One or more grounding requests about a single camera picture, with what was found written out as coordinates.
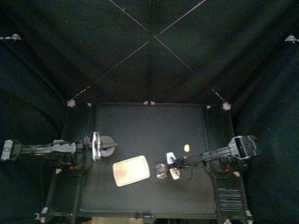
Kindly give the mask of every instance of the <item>black curtain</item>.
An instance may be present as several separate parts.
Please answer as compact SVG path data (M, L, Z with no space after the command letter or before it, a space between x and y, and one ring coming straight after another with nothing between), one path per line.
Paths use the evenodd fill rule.
M0 8L0 36L19 33ZM66 108L26 41L0 40L0 152L4 140L47 144L60 139ZM0 223L39 223L50 185L42 160L0 163Z
M285 42L245 87L235 107L241 135L259 137L263 154L246 176L249 207L258 221L299 221L299 45Z

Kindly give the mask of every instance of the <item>small object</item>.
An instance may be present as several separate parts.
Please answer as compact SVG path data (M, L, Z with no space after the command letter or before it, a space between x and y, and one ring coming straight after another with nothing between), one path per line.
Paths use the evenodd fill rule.
M234 174L239 178L239 171L234 171Z
M186 145L183 146L183 150L185 150L186 152L190 152L190 151L191 151L191 146L190 146L189 144L186 144Z
M11 39L12 39L14 41L16 41L16 40L22 40L22 37L20 37L19 34L14 34L14 36L11 37Z
M227 110L231 110L231 105L227 103L227 102L225 102L223 104L222 104L222 108L227 111Z
M174 163L174 160L175 160L174 153L173 152L169 152L166 154L166 158L167 158L167 164L169 165L173 164ZM170 172L173 174L173 179L179 179L181 178L181 176L179 176L181 175L181 171L177 168L170 169Z
M70 107L70 108L74 108L74 107L76 106L76 101L75 101L74 99L70 99L70 100L67 101L67 104L68 104L68 107Z
M46 207L46 208L42 210L42 214L47 214L47 213L48 213L48 210L50 210L50 208Z
M145 156L133 157L114 164L118 186L126 186L150 178L149 164Z
M60 172L62 172L62 169L56 169L55 173L60 174Z
M169 167L167 164L158 163L155 165L155 175L159 179L167 178Z
M299 42L299 39L295 38L294 35L290 35L290 36L286 38L285 42L294 42L294 43L295 43L295 42Z

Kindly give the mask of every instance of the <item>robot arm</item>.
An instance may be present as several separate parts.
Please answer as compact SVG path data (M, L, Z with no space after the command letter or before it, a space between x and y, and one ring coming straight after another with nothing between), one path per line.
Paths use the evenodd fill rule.
M86 136L83 141L76 143L55 140L54 143L44 145L22 145L15 140L6 140L0 161L15 161L19 157L40 156L47 158L51 156L56 165L83 164L86 167L91 167L92 160L99 161L100 154L116 146L114 141L103 143L99 132L94 132L91 141Z
M163 179L167 177L167 172L170 172L173 178L179 179L181 169L197 167L199 163L205 164L205 168L210 170L211 175L215 177L219 175L223 176L229 172L239 172L245 164L243 161L259 154L258 138L255 136L235 136L227 147L203 152L197 156L199 159L195 162L191 162L187 157L175 159L174 154L169 152L166 154L167 163L158 163L155 165L157 177Z

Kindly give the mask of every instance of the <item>white plate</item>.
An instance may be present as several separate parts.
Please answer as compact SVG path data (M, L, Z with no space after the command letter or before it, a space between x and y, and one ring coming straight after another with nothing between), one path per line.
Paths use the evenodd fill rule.
M114 164L118 186L126 186L150 178L149 164L145 156L133 157Z

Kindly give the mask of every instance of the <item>black fabric enclosure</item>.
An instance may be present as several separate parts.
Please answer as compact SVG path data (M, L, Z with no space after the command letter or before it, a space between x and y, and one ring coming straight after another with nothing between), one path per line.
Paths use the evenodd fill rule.
M51 143L87 103L227 102L263 151L245 177L257 223L299 221L298 1L4 0L0 18L2 143ZM50 173L0 163L0 223L34 223Z

